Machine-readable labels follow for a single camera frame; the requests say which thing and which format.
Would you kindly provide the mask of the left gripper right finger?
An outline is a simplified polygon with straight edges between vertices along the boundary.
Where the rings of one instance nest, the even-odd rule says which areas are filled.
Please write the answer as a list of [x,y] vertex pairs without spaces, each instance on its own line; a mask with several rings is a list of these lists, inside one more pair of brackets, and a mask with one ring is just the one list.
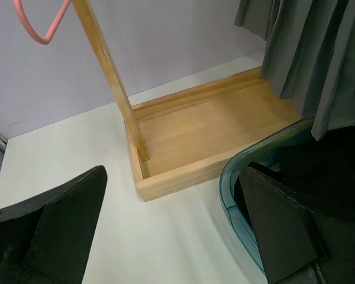
[[355,208],[294,191],[252,167],[239,179],[268,283],[355,283]]

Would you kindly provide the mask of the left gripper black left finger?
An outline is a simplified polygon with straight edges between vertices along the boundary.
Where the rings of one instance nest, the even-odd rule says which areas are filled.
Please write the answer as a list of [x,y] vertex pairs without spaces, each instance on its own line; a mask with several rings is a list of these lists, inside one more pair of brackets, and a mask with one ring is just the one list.
[[95,166],[0,209],[0,283],[82,283],[107,186]]

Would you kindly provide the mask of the black dress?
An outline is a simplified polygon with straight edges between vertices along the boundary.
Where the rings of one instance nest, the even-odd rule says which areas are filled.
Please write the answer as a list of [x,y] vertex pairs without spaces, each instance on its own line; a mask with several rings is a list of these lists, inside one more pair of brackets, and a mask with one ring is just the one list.
[[[342,208],[355,208],[355,126],[328,131],[320,140],[305,138],[305,133],[299,133],[298,138],[297,145],[284,142],[272,150],[278,171],[255,161],[247,162],[241,170],[252,167],[294,191]],[[253,231],[239,179],[241,170],[235,182],[235,205],[242,223]]]

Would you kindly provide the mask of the grey dress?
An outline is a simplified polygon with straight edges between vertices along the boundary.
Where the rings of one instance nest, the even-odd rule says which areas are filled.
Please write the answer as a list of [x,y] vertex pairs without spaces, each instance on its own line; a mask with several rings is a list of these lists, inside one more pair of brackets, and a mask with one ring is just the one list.
[[235,24],[266,42],[260,77],[315,139],[355,125],[355,0],[241,1]]

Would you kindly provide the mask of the wooden clothes rack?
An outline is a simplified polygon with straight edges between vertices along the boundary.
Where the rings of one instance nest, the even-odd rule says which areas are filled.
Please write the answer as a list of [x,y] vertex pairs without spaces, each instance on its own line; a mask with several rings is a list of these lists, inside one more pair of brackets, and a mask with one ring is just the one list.
[[131,105],[91,3],[73,6],[124,119],[146,202],[216,179],[237,153],[271,148],[312,125],[272,94],[256,67]]

